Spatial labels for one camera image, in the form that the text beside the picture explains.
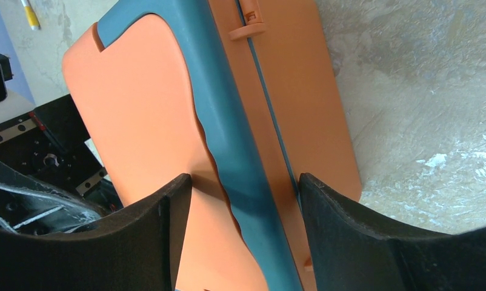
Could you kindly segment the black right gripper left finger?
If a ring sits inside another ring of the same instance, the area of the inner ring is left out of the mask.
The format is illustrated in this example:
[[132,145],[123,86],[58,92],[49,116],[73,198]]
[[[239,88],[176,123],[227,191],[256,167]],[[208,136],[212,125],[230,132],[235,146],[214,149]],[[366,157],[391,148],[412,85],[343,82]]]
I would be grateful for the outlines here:
[[0,230],[0,290],[174,290],[191,192],[183,173],[77,233]]

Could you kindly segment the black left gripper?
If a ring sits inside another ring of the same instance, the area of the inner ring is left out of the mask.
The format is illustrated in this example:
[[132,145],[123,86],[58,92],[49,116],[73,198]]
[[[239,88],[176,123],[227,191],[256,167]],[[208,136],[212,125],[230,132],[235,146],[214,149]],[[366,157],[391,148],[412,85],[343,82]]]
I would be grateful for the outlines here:
[[0,122],[0,230],[73,233],[122,209],[89,138],[71,95]]

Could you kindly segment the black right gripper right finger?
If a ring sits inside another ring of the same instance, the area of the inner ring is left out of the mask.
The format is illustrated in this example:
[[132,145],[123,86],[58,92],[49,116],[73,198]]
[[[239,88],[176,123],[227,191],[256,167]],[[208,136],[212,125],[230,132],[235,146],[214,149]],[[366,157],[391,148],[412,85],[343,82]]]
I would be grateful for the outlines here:
[[309,173],[299,189],[319,290],[486,290],[486,227],[449,235],[411,226]]

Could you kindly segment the orange medicine kit box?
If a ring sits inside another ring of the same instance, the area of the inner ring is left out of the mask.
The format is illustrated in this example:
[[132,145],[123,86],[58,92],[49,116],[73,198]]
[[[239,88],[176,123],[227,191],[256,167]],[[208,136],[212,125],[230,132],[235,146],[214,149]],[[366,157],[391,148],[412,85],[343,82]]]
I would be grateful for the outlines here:
[[[301,290],[317,290],[299,177],[311,173],[353,200],[362,190],[317,4],[207,2]],[[148,14],[105,46],[98,22],[65,53],[64,79],[124,206],[191,176],[175,290],[270,290],[232,214],[171,28]]]

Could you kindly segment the white yellow thermometer pen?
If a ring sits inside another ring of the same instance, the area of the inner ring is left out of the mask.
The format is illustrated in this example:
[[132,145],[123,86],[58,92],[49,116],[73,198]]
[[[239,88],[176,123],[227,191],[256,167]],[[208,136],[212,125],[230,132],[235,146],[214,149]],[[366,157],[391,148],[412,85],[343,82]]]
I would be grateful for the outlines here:
[[21,0],[22,6],[24,7],[25,15],[28,21],[28,24],[32,30],[39,30],[40,23],[38,18],[35,14],[33,7],[31,6],[29,0]]

